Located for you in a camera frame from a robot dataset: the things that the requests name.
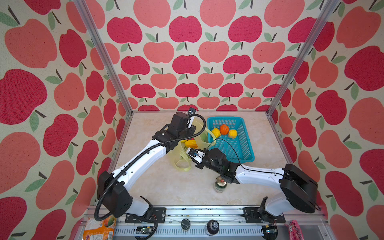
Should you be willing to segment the yellow toy banana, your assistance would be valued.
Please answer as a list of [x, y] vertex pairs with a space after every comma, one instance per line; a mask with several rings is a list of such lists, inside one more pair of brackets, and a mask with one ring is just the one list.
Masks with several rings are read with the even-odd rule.
[[195, 140], [187, 140], [184, 142], [186, 148], [198, 149], [199, 146]]

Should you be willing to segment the yellow plastic bag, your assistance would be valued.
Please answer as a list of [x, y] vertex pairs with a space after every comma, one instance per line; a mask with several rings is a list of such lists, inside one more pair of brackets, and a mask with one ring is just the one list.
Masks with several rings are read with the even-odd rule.
[[[204, 132], [192, 139], [188, 140], [195, 140], [199, 146], [198, 149], [208, 149], [209, 147], [212, 147], [215, 145], [215, 143], [212, 143], [209, 141], [209, 137], [211, 137], [213, 140], [216, 139], [213, 135], [213, 133], [208, 129], [205, 128]], [[191, 158], [187, 155], [187, 149], [185, 147], [184, 142], [187, 140], [180, 141], [178, 145], [172, 150], [171, 154], [173, 154], [174, 158], [172, 160], [173, 166], [182, 172], [188, 172], [191, 169]]]

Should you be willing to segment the yellow toy fruit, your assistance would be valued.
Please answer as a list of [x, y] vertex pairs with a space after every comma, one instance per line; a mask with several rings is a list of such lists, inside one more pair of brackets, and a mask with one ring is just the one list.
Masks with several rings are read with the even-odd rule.
[[219, 138], [221, 136], [221, 132], [218, 128], [212, 129], [212, 133], [213, 133], [215, 138]]

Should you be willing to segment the yellow toy peach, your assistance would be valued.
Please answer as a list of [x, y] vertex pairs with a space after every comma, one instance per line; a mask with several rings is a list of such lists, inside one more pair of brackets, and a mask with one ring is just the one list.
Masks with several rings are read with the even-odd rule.
[[236, 139], [237, 136], [238, 136], [238, 132], [237, 132], [237, 130], [234, 130], [234, 129], [229, 130], [229, 132], [228, 132], [228, 137], [229, 137], [230, 139]]

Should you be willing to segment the orange toy tangerine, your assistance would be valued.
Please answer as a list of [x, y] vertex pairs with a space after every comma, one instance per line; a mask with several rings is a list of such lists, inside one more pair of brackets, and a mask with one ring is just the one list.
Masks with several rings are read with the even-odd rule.
[[220, 133], [222, 136], [227, 135], [229, 133], [229, 131], [230, 131], [230, 128], [227, 125], [223, 124], [220, 126]]

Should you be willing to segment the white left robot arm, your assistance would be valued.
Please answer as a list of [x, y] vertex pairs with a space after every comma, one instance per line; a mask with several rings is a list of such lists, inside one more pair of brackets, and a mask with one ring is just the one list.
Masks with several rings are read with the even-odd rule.
[[98, 180], [98, 203], [94, 212], [96, 221], [103, 221], [110, 216], [119, 218], [125, 214], [145, 220], [151, 218], [153, 205], [144, 197], [132, 197], [129, 190], [151, 165], [172, 151], [180, 141], [195, 138], [203, 132], [195, 132], [194, 118], [204, 120], [196, 112], [196, 109], [190, 108], [187, 113], [175, 113], [171, 122], [157, 131], [134, 158], [112, 173], [101, 173]]

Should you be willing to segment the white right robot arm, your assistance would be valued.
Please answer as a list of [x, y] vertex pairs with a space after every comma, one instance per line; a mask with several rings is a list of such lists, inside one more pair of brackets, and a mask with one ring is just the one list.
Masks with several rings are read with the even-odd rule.
[[313, 214], [320, 210], [316, 201], [318, 184], [292, 164], [283, 168], [262, 169], [231, 162], [219, 149], [190, 153], [197, 168], [207, 168], [220, 175], [228, 184], [255, 184], [273, 188], [278, 194], [264, 197], [253, 217], [263, 223], [272, 223], [285, 212], [298, 210]]

